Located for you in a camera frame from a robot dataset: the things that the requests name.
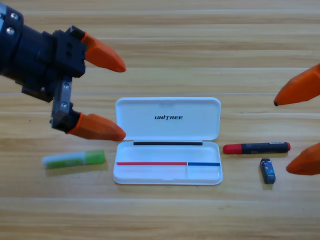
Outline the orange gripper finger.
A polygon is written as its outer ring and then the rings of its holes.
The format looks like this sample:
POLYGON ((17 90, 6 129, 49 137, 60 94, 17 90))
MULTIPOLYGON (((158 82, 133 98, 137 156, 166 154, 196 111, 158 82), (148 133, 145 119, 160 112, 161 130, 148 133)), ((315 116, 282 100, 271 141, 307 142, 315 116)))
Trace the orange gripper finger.
POLYGON ((317 64, 291 78, 278 92, 275 106, 307 102, 320 95, 320 65, 317 64))
POLYGON ((320 174, 320 144, 317 143, 303 150, 287 166, 286 171, 303 176, 320 174))
POLYGON ((122 141, 126 137, 124 130, 112 120, 82 112, 75 127, 66 133, 87 140, 122 141))

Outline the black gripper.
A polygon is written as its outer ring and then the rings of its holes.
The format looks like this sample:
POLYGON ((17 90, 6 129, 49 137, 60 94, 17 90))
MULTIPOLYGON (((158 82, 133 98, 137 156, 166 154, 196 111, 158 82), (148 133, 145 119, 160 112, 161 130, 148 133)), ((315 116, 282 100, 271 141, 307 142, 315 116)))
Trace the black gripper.
POLYGON ((116 51, 87 32, 75 26, 38 32, 25 25, 19 11, 1 6, 0 74, 21 85, 23 94, 52 103, 53 129, 66 133, 80 118, 71 102, 72 80, 85 73, 85 59, 99 68, 126 71, 116 51))

